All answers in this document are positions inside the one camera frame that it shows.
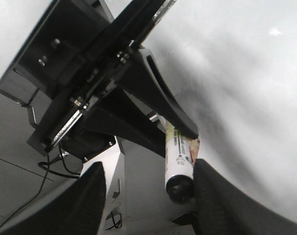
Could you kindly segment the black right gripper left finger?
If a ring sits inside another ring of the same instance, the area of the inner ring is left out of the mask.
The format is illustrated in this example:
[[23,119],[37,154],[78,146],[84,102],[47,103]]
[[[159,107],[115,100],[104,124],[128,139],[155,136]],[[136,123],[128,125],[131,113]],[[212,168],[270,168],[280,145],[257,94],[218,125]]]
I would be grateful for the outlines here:
[[95,162],[48,205],[17,224],[0,229],[0,235],[95,235],[105,202],[104,167]]

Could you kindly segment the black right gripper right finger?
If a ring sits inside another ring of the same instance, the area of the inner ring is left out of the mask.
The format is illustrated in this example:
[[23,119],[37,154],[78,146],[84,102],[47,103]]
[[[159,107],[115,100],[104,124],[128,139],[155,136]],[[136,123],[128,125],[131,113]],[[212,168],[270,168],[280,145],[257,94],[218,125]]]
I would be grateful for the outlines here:
[[297,235],[297,223],[259,204],[197,159],[194,195],[204,235]]

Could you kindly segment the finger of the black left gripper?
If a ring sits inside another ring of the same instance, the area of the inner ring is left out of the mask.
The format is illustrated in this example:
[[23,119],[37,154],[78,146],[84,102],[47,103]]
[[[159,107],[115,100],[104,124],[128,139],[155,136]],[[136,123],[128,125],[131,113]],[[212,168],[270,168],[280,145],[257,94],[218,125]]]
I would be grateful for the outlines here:
[[191,139],[199,136],[198,127],[178,104],[164,81],[150,50],[119,56],[122,64],[117,85],[163,116],[182,134]]

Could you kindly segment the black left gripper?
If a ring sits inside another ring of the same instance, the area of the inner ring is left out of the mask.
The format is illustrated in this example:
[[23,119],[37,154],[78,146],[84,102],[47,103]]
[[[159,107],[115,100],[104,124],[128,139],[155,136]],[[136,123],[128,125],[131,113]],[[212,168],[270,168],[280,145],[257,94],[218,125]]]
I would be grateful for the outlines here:
[[115,19],[101,2],[54,0],[0,79],[0,94],[28,110],[27,143],[76,157],[120,137],[165,156],[165,133],[117,85],[119,56],[143,49],[168,0],[133,0]]

